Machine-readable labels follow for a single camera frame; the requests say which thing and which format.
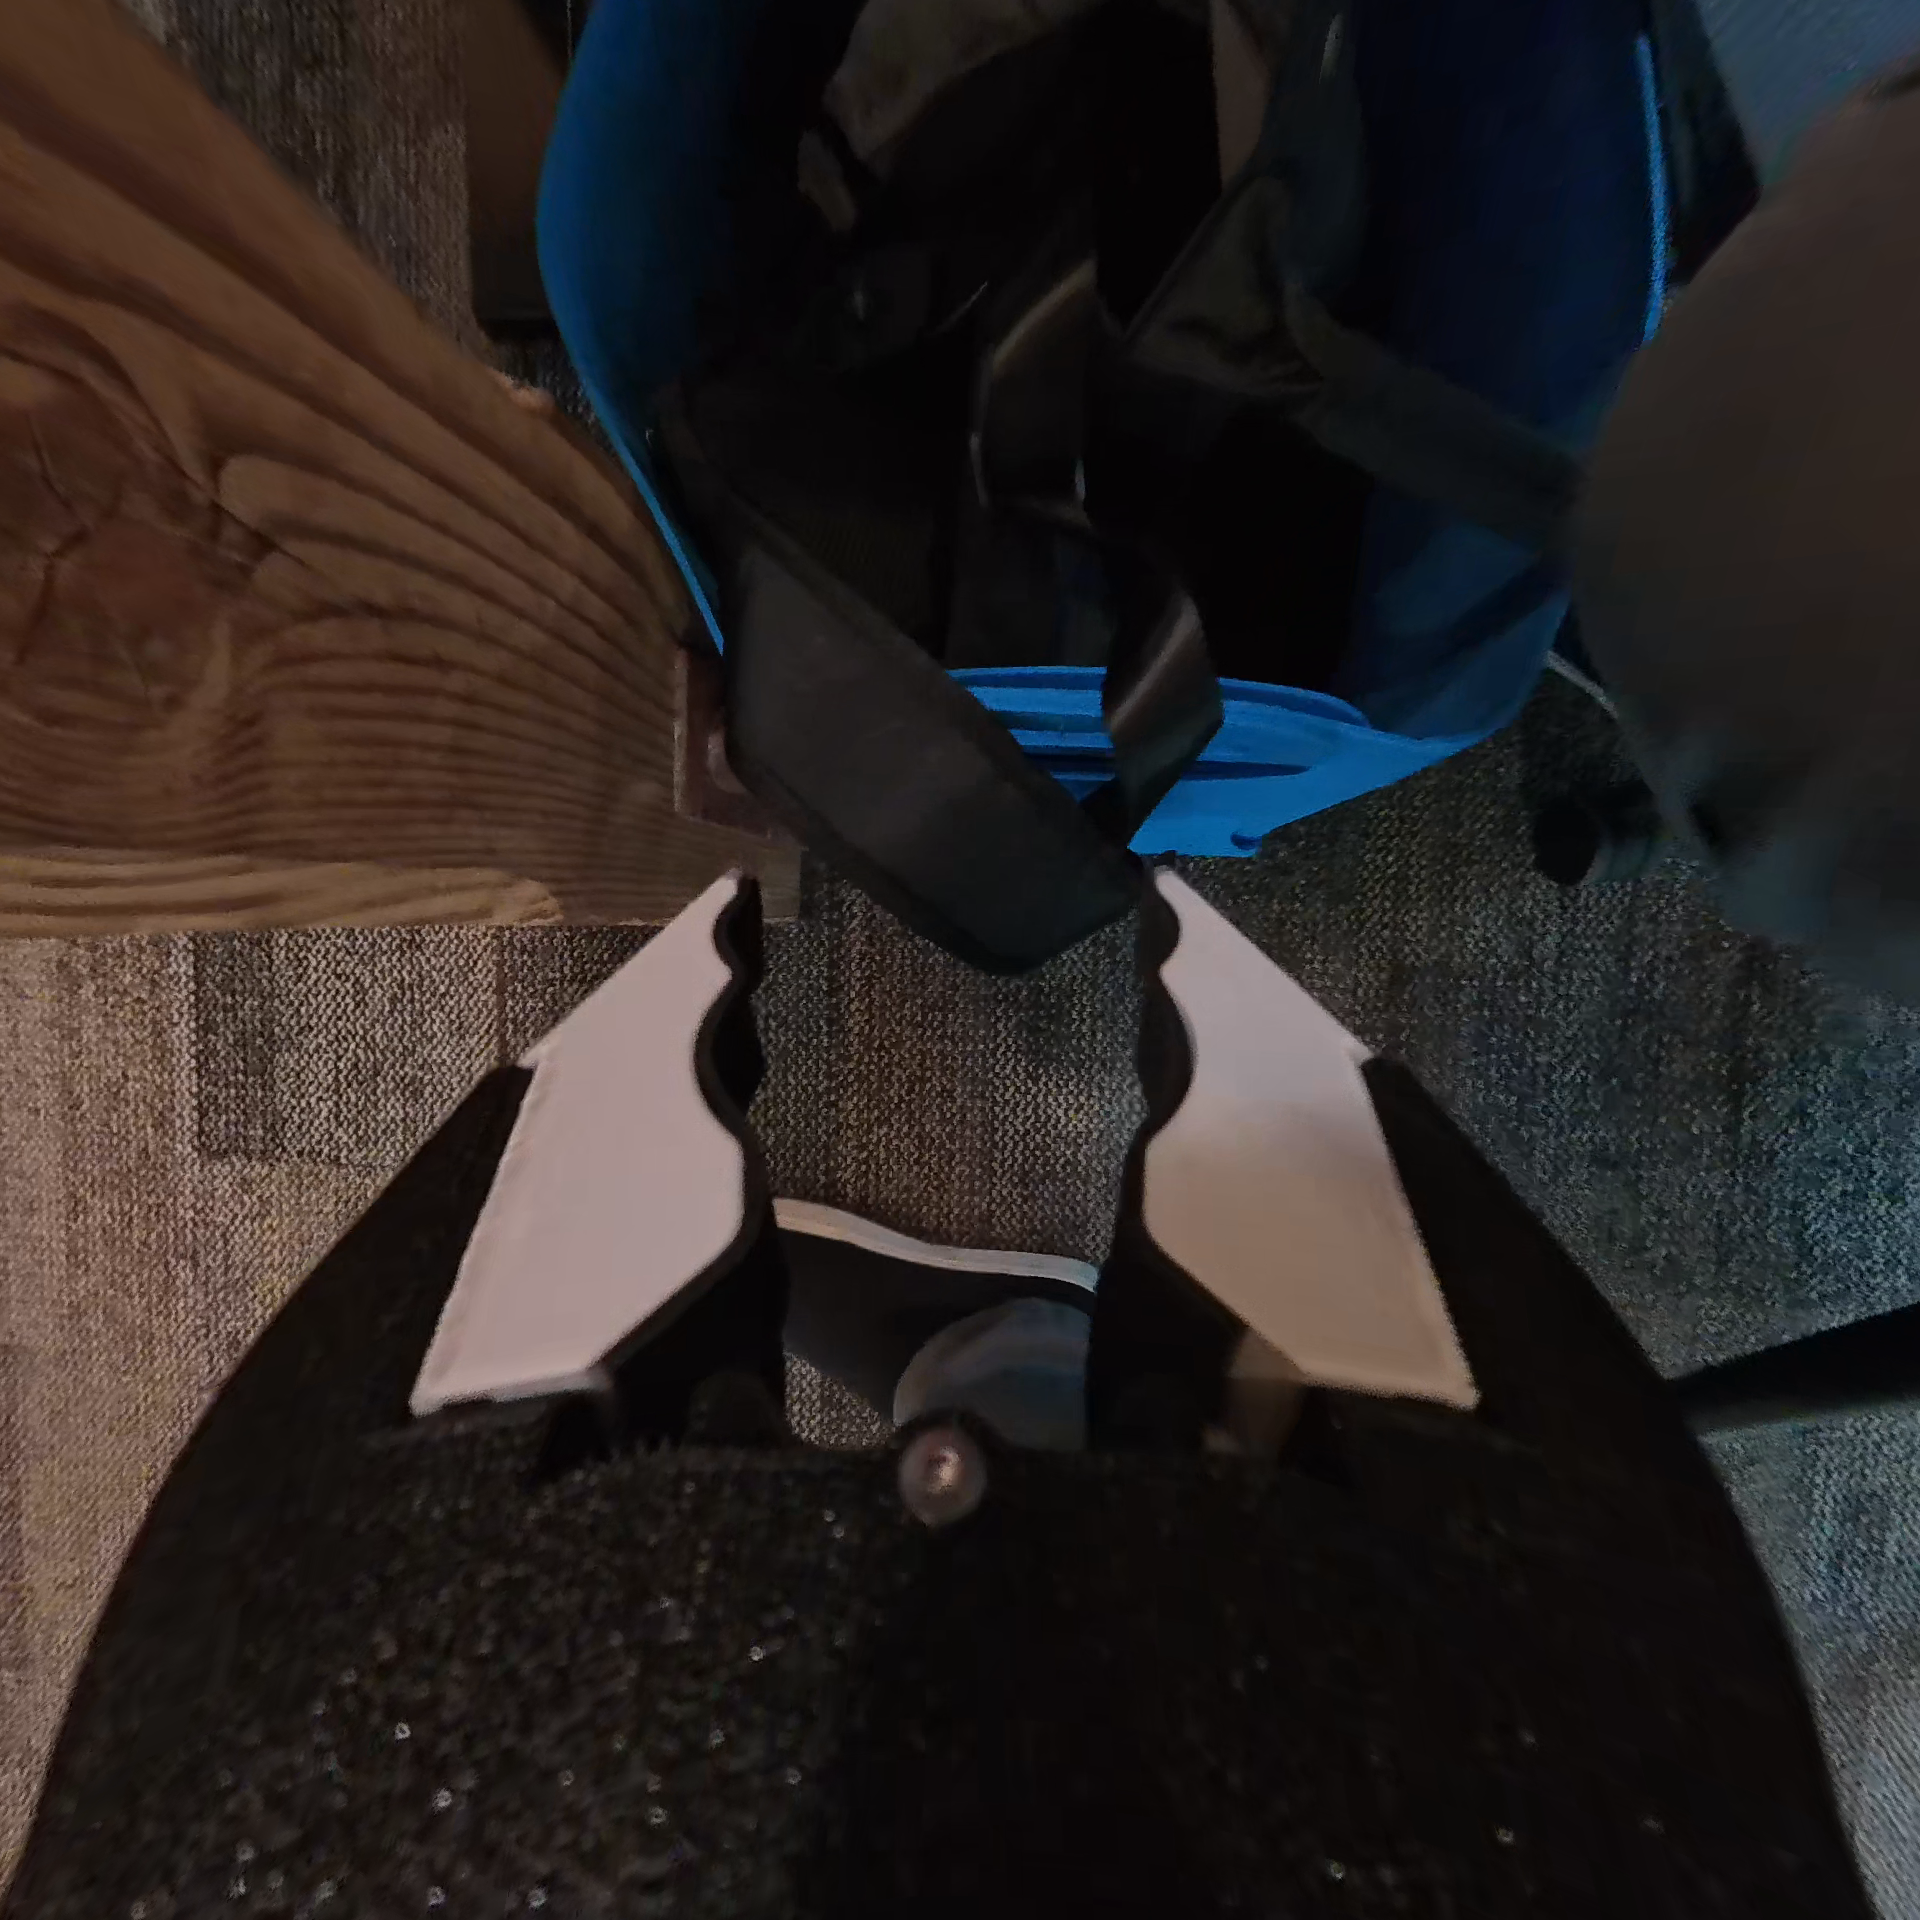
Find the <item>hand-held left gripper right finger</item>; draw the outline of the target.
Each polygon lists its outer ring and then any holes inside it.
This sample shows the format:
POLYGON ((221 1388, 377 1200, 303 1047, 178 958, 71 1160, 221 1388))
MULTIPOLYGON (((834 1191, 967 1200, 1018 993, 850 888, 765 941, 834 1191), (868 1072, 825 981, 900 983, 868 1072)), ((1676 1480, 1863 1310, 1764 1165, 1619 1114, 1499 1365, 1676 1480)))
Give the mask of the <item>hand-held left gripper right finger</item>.
POLYGON ((1102 1266, 1103 1409, 1281 1409, 1315 1388, 1474 1408, 1373 1050, 1172 870, 1150 872, 1138 934, 1146 1112, 1102 1266))

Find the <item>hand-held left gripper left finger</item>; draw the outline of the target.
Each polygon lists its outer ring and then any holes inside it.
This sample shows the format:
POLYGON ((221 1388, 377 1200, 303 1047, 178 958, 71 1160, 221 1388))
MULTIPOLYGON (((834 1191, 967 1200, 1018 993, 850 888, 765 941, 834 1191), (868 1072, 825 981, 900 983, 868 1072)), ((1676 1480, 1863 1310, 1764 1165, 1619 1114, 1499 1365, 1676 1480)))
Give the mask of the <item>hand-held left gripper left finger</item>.
POLYGON ((723 1089, 715 1044, 759 929, 759 885, 724 872, 519 1057, 414 1417, 606 1394, 749 1246, 749 1096, 723 1089))

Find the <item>wooden pillar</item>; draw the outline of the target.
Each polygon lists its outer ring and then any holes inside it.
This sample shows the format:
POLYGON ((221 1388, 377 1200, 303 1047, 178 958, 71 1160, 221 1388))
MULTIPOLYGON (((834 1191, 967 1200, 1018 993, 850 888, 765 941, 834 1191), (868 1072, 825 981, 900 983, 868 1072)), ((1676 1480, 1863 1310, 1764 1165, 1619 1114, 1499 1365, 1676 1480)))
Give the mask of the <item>wooden pillar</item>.
POLYGON ((578 426, 121 4, 5 4, 2 159, 6 938, 797 913, 578 426))

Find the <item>large grey object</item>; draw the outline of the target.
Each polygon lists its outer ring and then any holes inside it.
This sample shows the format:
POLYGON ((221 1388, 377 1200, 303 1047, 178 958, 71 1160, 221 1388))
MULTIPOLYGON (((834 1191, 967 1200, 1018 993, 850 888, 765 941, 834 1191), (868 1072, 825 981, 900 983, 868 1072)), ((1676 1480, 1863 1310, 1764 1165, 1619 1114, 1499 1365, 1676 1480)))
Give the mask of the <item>large grey object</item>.
POLYGON ((1809 133, 1628 370, 1574 610, 1725 916, 1916 1004, 1916 61, 1809 133))

